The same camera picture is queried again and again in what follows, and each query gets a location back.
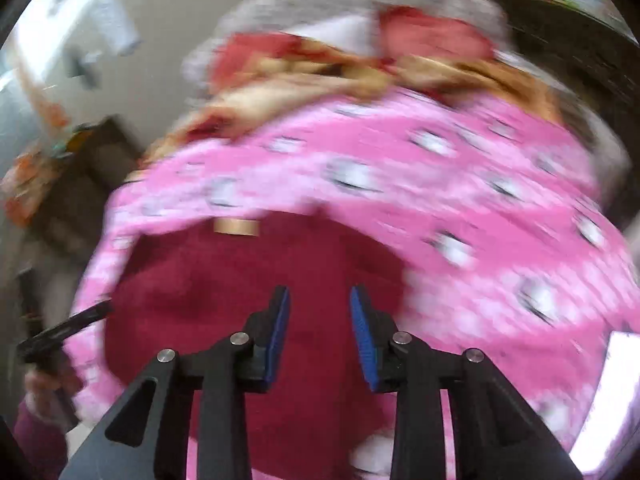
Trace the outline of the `dark cloth on wall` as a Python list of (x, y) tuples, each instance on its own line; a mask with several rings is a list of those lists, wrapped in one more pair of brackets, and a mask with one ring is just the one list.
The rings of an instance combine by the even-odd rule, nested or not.
[(66, 47), (63, 61), (68, 78), (78, 78), (87, 90), (96, 90), (100, 86), (99, 76), (94, 68), (91, 55), (76, 46)]

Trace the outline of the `pink penguin bedspread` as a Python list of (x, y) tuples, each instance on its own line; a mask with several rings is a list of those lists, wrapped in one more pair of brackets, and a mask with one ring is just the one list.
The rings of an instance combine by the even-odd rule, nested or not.
[[(111, 298), (142, 236), (208, 220), (254, 237), (266, 214), (321, 211), (404, 262), (403, 330), (484, 350), (597, 477), (639, 425), (639, 278), (598, 198), (582, 144), (506, 102), (328, 99), (240, 142), (190, 143), (119, 188), (75, 309)], [(68, 344), (93, 421), (127, 385), (107, 368), (105, 326)], [(390, 469), (393, 401), (373, 396), (386, 423), (350, 452), (349, 478)]]

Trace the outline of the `floral grey bolster pillow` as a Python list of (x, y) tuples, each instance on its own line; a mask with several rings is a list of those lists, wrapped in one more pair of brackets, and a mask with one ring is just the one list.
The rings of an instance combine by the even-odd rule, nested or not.
[(506, 17), (491, 0), (243, 0), (218, 21), (213, 36), (184, 58), (182, 76), (195, 91), (207, 91), (215, 50), (237, 32), (273, 32), (384, 4), (413, 6), (442, 18), (457, 18), (476, 27), (498, 49), (510, 48)]

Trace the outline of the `dark carved wooden headboard cabinet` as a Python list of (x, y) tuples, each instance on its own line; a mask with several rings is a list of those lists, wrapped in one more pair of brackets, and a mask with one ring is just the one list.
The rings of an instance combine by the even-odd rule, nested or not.
[(588, 13), (553, 0), (494, 0), (516, 47), (568, 85), (613, 130), (630, 168), (605, 215), (619, 229), (639, 212), (639, 46)]

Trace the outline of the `red heart pillow left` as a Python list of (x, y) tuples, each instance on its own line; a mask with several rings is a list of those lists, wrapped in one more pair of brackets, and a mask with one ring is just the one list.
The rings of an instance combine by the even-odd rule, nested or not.
[(299, 44), (286, 32), (239, 32), (219, 47), (209, 63), (208, 88), (218, 93), (237, 87), (257, 72), (262, 58), (283, 58)]

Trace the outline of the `red heart pillow with character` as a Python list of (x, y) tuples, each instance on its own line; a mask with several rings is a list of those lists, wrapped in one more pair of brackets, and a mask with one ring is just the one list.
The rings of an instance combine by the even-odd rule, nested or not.
[(473, 25), (412, 6), (383, 6), (378, 10), (378, 43), (380, 57), (387, 65), (408, 55), (462, 61), (495, 58), (494, 44)]

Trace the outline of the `dark red garment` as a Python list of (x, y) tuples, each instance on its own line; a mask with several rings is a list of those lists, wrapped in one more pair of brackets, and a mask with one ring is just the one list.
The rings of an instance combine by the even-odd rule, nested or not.
[(360, 368), (349, 294), (362, 285), (379, 309), (397, 313), (404, 262), (321, 211), (272, 212), (258, 228), (232, 236), (207, 220), (140, 237), (111, 294), (107, 368), (129, 384), (163, 348), (207, 349), (286, 286), (291, 315), (276, 383), (246, 402), (250, 461), (281, 479), (347, 479), (350, 452), (386, 423)]

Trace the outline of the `dark wooden side table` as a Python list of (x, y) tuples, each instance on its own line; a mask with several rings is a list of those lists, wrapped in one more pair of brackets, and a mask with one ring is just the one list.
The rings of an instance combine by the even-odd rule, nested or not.
[(137, 168), (141, 155), (121, 117), (84, 125), (72, 137), (72, 148), (51, 158), (53, 177), (26, 222), (28, 235), (86, 264), (99, 243), (108, 199)]

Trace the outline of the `white wall calendar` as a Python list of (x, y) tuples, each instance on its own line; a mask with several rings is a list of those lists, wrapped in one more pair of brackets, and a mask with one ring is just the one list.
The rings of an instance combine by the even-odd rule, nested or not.
[(91, 16), (114, 55), (127, 56), (139, 47), (137, 27), (119, 0), (96, 0)]

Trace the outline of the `red and yellow blanket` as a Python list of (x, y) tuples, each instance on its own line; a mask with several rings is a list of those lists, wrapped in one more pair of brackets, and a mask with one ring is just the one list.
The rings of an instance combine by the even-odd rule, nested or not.
[(552, 124), (561, 120), (556, 99), (544, 82), (495, 58), (462, 61), (408, 55), (387, 65), (382, 58), (347, 53), (321, 41), (297, 37), (299, 44), (291, 53), (283, 58), (262, 58), (252, 79), (212, 93), (209, 100), (180, 119), (146, 149), (139, 166), (149, 167), (195, 141), (235, 142), (267, 122), (327, 96), (371, 102), (395, 87), (447, 105), (487, 93)]

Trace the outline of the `white pillow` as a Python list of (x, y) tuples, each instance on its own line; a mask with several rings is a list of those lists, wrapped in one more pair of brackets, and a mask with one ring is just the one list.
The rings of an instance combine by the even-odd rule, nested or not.
[(285, 29), (287, 34), (321, 41), (361, 56), (378, 55), (378, 38), (370, 13), (349, 13)]

